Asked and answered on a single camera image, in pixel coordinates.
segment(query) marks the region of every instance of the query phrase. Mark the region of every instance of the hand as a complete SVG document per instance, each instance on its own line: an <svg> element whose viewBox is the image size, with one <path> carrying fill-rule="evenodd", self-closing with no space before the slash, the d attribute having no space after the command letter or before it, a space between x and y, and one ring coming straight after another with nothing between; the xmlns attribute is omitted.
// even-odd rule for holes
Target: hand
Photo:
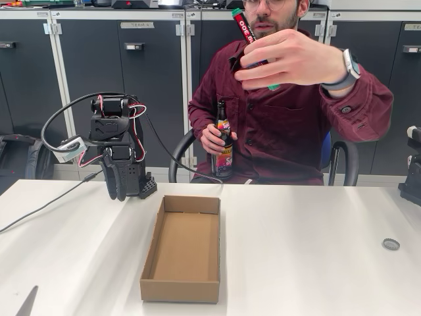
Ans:
<svg viewBox="0 0 421 316"><path fill-rule="evenodd" d="M284 83L302 86L335 83L347 75L343 53L339 49L295 30L282 30L248 45L241 65L246 68L263 60L274 61L235 73L235 79L243 82L243 89Z"/></svg>
<svg viewBox="0 0 421 316"><path fill-rule="evenodd" d="M202 133L200 141L203 148L213 155L220 155L224 151L225 142L219 138L221 132L215 127L214 124L209 124ZM237 134L232 132L232 139L237 140Z"/></svg>

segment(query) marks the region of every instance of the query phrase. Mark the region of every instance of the man's right hand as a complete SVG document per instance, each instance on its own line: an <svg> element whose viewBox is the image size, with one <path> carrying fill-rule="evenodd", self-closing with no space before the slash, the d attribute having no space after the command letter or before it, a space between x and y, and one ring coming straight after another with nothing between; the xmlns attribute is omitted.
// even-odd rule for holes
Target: man's right hand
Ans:
<svg viewBox="0 0 421 316"><path fill-rule="evenodd" d="M221 155L224 151L225 142L219 138L221 132L215 127L214 124L209 124L202 132L200 141L203 148L212 155ZM232 132L232 139L237 140L237 134Z"/></svg>

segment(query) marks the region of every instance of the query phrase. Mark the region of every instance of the finger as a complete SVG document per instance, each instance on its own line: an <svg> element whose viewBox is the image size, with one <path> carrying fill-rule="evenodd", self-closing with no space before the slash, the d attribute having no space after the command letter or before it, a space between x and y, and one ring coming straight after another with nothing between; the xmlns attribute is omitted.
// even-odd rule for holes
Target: finger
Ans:
<svg viewBox="0 0 421 316"><path fill-rule="evenodd" d="M246 48L244 49L244 55L250 54L255 49L258 49L261 47L266 47L266 46L282 43L287 38L294 36L295 33L297 33L297 31L287 29L287 30L282 30L282 31L264 36L263 38L260 38L257 41L254 41L250 45L246 46Z"/></svg>
<svg viewBox="0 0 421 316"><path fill-rule="evenodd" d="M271 76L267 76L264 78L244 80L243 89L244 90L259 89L259 88L264 88L264 87L271 86L274 84L293 83L292 81L293 80L290 73L281 72L281 73L273 74Z"/></svg>
<svg viewBox="0 0 421 316"><path fill-rule="evenodd" d="M215 143L212 143L206 137L205 137L205 139L202 140L202 144L204 144L205 146L207 146L207 147L209 147L213 150L219 151L221 153L224 151L224 148L222 146L219 146L219 145L216 145Z"/></svg>
<svg viewBox="0 0 421 316"><path fill-rule="evenodd" d="M208 130L209 130L209 132L211 132L212 134L214 134L216 136L221 136L221 132L219 131L219 129L217 129L215 127L214 124L209 124L208 125Z"/></svg>
<svg viewBox="0 0 421 316"><path fill-rule="evenodd" d="M279 61L276 61L275 63L262 65L252 69L239 70L234 74L234 77L236 80L239 81L264 78L273 74L277 74L279 72L285 72L286 64L287 63L285 62L285 59L281 59Z"/></svg>
<svg viewBox="0 0 421 316"><path fill-rule="evenodd" d="M203 146L203 149L204 149L204 150L206 150L206 152L208 152L208 153L210 153L210 154L212 154L212 155L217 155L217 156L222 155L222 153L221 153L221 152L216 151L216 150L213 150L213 149L211 149L211 148L209 148L209 147L207 147L207 146Z"/></svg>
<svg viewBox="0 0 421 316"><path fill-rule="evenodd" d="M240 58L241 67L247 68L250 65L257 64L259 61L269 61L272 63L276 59L286 56L286 48L285 43L257 48L250 52L250 54Z"/></svg>
<svg viewBox="0 0 421 316"><path fill-rule="evenodd" d="M203 135L206 139L210 140L212 143L218 144L220 146L224 146L225 142L221 140L219 137L216 137L214 134L210 133L208 130L203 131Z"/></svg>

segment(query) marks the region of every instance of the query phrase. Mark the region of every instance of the marker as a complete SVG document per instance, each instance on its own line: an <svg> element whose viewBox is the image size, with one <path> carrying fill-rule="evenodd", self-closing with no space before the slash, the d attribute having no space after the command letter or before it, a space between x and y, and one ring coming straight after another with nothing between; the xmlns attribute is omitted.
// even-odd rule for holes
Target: marker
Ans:
<svg viewBox="0 0 421 316"><path fill-rule="evenodd" d="M239 9L236 8L234 9L232 12L232 17L234 18L234 20L237 22L237 25L239 27L239 29L241 30L241 33L243 34L247 45L253 43L256 40L256 36L254 35L253 31L251 30L251 27L249 25L249 23L247 22L247 20L245 19L245 16L243 14L243 12ZM262 65L267 65L269 62L268 61L259 61L257 64L259 66ZM276 89L278 89L280 87L279 84L272 84L270 86L268 86L268 89L271 91L274 91Z"/></svg>

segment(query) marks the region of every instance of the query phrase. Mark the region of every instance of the shirt collar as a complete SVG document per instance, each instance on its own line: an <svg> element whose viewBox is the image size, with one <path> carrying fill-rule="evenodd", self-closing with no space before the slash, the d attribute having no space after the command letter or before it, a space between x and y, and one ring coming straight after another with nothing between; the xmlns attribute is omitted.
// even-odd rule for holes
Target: shirt collar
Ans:
<svg viewBox="0 0 421 316"><path fill-rule="evenodd" d="M307 37L311 38L310 33L305 30L298 29L298 32L303 33ZM246 46L247 43L245 41L239 41L235 49L235 53L230 58L228 58L231 72L235 72L241 68L239 60L242 58L242 56L244 56L244 49Z"/></svg>

